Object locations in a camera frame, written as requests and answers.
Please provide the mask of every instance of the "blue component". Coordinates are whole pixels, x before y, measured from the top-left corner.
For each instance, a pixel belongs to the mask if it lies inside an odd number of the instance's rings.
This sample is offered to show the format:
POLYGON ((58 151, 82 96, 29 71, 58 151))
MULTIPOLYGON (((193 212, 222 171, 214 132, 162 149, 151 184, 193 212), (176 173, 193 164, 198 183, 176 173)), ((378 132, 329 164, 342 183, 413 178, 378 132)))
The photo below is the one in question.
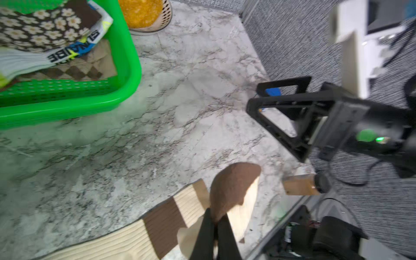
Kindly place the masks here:
POLYGON ((410 0, 406 6, 406 19, 416 16, 416 0, 410 0))
POLYGON ((282 95, 279 88, 266 89, 266 93, 271 97, 282 95))

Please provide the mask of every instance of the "brown checkered fabric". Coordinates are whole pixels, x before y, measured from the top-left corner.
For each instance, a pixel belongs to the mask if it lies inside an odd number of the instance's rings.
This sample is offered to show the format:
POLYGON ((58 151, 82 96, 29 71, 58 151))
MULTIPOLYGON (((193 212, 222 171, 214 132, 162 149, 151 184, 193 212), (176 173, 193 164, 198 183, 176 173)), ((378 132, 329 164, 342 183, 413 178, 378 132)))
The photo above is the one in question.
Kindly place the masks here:
POLYGON ((75 81, 96 81, 117 75, 111 56, 110 44, 102 39, 85 56, 75 58, 67 63, 36 72, 20 75, 19 81, 33 79, 71 79, 75 81))

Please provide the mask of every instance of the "black device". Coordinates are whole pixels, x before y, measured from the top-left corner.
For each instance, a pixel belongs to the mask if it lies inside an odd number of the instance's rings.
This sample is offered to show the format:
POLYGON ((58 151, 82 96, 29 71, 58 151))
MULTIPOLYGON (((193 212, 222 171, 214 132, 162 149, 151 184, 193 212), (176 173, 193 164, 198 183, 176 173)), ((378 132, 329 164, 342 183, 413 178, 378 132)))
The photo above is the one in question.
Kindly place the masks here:
POLYGON ((269 260, 364 260, 359 254, 363 238, 368 236, 360 228, 338 218, 325 216, 320 222, 312 221, 302 205, 262 252, 269 260))
POLYGON ((357 99, 343 88, 324 82, 318 92, 306 92, 311 77, 300 77, 257 86, 258 98, 247 104, 247 113, 269 131, 300 162, 311 148, 330 161, 341 149, 391 162, 401 178, 416 174, 416 111, 357 99), (296 93, 270 97, 267 89, 297 86, 296 93), (296 137, 288 136, 262 114, 277 108, 294 122, 296 137))

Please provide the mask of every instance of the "gray carpet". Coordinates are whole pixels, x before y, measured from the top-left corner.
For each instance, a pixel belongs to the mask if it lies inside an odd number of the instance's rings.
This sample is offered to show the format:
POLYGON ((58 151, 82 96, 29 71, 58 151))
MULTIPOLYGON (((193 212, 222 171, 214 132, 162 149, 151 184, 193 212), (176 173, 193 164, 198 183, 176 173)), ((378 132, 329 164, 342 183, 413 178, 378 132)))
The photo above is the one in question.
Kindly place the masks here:
MULTIPOLYGON (((310 75, 310 92, 317 91, 324 81, 340 84, 340 45, 328 44, 328 13, 337 2, 259 1, 244 25, 272 80, 310 75)), ((416 37, 388 66, 388 73, 376 80, 371 100, 406 107, 402 86, 416 73, 415 50, 416 37)), ((310 159, 317 172, 327 169, 316 150, 310 159)), ((371 157, 339 152, 331 168, 338 178, 359 183, 373 162, 371 157)), ((353 188, 338 183, 337 188, 366 233, 401 254, 416 257, 416 177, 399 179, 390 164, 380 163, 372 169, 368 186, 353 188)))

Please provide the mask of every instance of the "folded clothing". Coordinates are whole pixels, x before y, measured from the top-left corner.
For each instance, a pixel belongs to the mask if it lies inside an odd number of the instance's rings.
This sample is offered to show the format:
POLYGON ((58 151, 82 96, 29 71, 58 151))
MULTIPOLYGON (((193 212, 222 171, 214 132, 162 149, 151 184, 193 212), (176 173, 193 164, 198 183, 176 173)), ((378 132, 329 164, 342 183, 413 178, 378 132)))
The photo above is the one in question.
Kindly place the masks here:
POLYGON ((91 28, 88 37, 65 48, 49 50, 42 53, 24 52, 11 48, 0 48, 0 88, 7 85, 14 77, 55 64, 74 59, 88 53, 106 34, 113 23, 113 18, 98 4, 90 0, 88 3, 101 14, 101 19, 91 28))
POLYGON ((86 0, 70 0, 57 9, 27 15, 3 7, 0 14, 0 46, 31 52, 74 43, 101 18, 86 0))
POLYGON ((102 39, 88 54, 47 69, 17 77, 18 81, 33 79, 70 79, 75 81, 92 81, 108 79, 117 75, 111 56, 110 42, 102 39))

